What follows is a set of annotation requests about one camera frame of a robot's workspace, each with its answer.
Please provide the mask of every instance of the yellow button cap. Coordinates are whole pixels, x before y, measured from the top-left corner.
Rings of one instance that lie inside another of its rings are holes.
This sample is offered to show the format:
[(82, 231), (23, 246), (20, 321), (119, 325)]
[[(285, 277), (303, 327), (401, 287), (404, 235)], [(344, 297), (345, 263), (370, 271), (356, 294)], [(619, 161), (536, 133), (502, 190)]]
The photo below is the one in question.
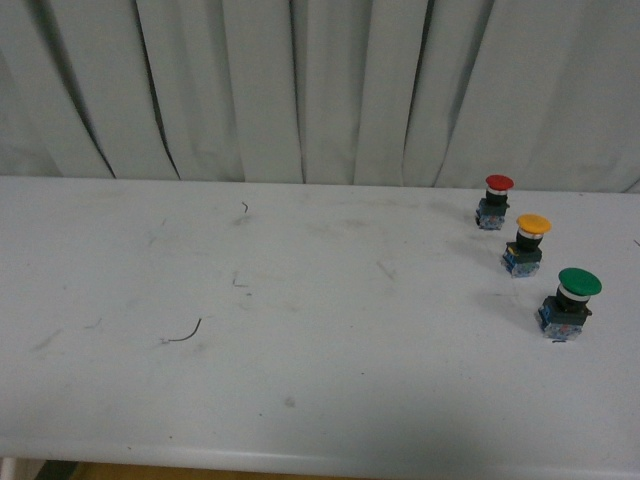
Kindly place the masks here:
[(551, 222), (540, 215), (527, 213), (518, 217), (518, 226), (531, 235), (542, 235), (551, 230)]

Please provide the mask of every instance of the green button cap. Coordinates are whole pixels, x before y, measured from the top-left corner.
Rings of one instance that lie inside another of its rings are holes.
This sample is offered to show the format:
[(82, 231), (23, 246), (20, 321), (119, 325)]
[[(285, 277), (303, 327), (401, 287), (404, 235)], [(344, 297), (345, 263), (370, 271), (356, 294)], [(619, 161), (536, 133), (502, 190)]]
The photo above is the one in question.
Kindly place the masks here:
[(581, 297), (597, 295), (602, 291), (602, 283), (598, 277), (581, 268), (565, 268), (558, 278), (564, 288)]

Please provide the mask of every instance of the curtain fold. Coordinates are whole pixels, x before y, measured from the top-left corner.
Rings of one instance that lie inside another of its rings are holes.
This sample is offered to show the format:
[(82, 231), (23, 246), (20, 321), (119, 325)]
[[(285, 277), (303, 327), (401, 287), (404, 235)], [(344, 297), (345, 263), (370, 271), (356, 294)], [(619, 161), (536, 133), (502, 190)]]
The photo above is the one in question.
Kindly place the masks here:
[(128, 0), (50, 0), (90, 128), (118, 178), (177, 178), (155, 119)]
[(8, 0), (0, 174), (640, 192), (635, 0)]
[(223, 10), (245, 179), (300, 183), (289, 2), (223, 0)]
[[(47, 40), (41, 27), (28, 2), (0, 3), (0, 46), (11, 75), (11, 81), (8, 75), (4, 77), (3, 85), (8, 88), (3, 88), (1, 94), (8, 98), (10, 85), (15, 82), (21, 100), (20, 113), (11, 115), (28, 115), (49, 154), (52, 163), (42, 154), (32, 157), (32, 163), (40, 164), (36, 172), (109, 178), (111, 173), (91, 140), (56, 65), (52, 55), (55, 45)], [(34, 142), (30, 148), (38, 145)], [(3, 165), (6, 161), (4, 156), (0, 159)], [(28, 166), (16, 165), (10, 173), (29, 170)]]
[(427, 0), (373, 4), (354, 183), (402, 186)]
[(167, 144), (183, 180), (243, 181), (221, 0), (140, 0)]
[(436, 185), (631, 191), (639, 44), (635, 1), (497, 0)]
[(298, 125), (307, 183), (353, 183), (372, 4), (293, 2)]

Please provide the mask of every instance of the red button cap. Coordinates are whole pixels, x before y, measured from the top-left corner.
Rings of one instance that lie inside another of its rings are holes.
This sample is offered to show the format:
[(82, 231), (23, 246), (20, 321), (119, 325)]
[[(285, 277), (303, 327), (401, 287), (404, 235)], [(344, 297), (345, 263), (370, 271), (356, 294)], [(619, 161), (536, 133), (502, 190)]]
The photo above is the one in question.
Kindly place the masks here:
[(489, 175), (486, 181), (489, 188), (499, 192), (509, 190), (510, 188), (513, 188), (514, 185), (513, 180), (509, 177), (505, 177), (504, 175)]

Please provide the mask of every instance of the table surface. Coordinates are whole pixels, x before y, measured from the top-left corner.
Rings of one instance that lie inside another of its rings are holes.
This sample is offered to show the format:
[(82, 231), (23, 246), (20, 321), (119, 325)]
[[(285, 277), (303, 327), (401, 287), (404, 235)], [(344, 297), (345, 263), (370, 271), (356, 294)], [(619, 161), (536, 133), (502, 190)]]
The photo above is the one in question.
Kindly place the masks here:
[[(513, 190), (487, 232), (483, 195), (0, 178), (0, 456), (640, 478), (640, 196)], [(553, 230), (512, 279), (526, 212)], [(604, 289), (553, 343), (569, 266)]]

